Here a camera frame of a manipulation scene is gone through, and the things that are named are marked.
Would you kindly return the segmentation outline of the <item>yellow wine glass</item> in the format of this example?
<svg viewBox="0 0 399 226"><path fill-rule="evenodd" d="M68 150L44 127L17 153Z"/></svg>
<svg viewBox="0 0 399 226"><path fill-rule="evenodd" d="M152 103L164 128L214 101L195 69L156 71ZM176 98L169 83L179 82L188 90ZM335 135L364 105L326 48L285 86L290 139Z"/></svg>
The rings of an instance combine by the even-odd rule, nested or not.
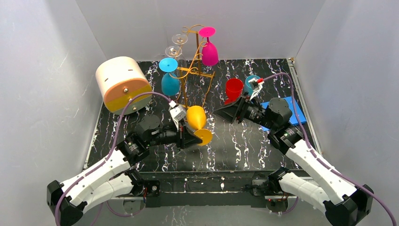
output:
<svg viewBox="0 0 399 226"><path fill-rule="evenodd" d="M207 145L212 140L213 134L210 130L205 129L207 117L204 108L198 105L189 107L186 119L189 126L194 129L194 135L202 140L199 146Z"/></svg>

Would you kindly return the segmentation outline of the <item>red wine glass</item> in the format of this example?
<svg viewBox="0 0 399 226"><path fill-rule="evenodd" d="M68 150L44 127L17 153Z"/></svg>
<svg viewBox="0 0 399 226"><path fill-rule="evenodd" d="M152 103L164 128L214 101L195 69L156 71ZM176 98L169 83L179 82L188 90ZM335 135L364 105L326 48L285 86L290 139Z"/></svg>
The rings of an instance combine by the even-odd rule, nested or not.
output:
<svg viewBox="0 0 399 226"><path fill-rule="evenodd" d="M240 79L232 78L226 82L225 92L227 95L227 99L224 104L230 104L237 100L242 94L244 84Z"/></svg>

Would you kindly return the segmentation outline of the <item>magenta wine glass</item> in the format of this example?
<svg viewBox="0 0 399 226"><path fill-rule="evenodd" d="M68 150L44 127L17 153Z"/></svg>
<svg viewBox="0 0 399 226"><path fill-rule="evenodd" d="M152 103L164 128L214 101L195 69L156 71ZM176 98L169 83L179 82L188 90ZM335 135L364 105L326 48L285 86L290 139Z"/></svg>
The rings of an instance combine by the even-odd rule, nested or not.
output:
<svg viewBox="0 0 399 226"><path fill-rule="evenodd" d="M214 66L219 62L216 46L210 41L210 37L216 32L214 27L204 27L199 31L199 35L206 38L205 46L202 48L202 62L206 66Z"/></svg>

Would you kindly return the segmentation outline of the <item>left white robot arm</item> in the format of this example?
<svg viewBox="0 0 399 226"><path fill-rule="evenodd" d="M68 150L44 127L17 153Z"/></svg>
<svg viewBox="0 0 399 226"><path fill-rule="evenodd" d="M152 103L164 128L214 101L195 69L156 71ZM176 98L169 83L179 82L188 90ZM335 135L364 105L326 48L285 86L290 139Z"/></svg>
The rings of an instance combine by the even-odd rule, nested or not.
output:
<svg viewBox="0 0 399 226"><path fill-rule="evenodd" d="M109 154L80 174L47 185L47 204L56 225L72 226L84 213L113 197L144 191L144 181L133 167L150 154L151 146L175 144L179 149L210 141L205 116L187 114L173 124L160 125L156 115L145 116Z"/></svg>

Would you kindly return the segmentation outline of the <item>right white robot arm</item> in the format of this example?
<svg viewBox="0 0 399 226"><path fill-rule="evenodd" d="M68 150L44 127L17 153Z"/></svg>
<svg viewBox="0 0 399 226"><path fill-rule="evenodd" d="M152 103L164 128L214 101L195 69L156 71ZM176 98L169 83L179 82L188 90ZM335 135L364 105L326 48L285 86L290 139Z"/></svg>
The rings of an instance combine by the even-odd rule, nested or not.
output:
<svg viewBox="0 0 399 226"><path fill-rule="evenodd" d="M267 137L272 146L299 164L314 180L310 183L280 167L265 182L253 185L253 188L293 194L324 213L333 226L355 226L370 213L372 189L349 182L338 176L332 165L323 163L322 156L314 151L307 136L290 123L292 111L286 100L272 98L263 108L256 101L240 97L214 110L214 114L229 123L248 119L268 128Z"/></svg>

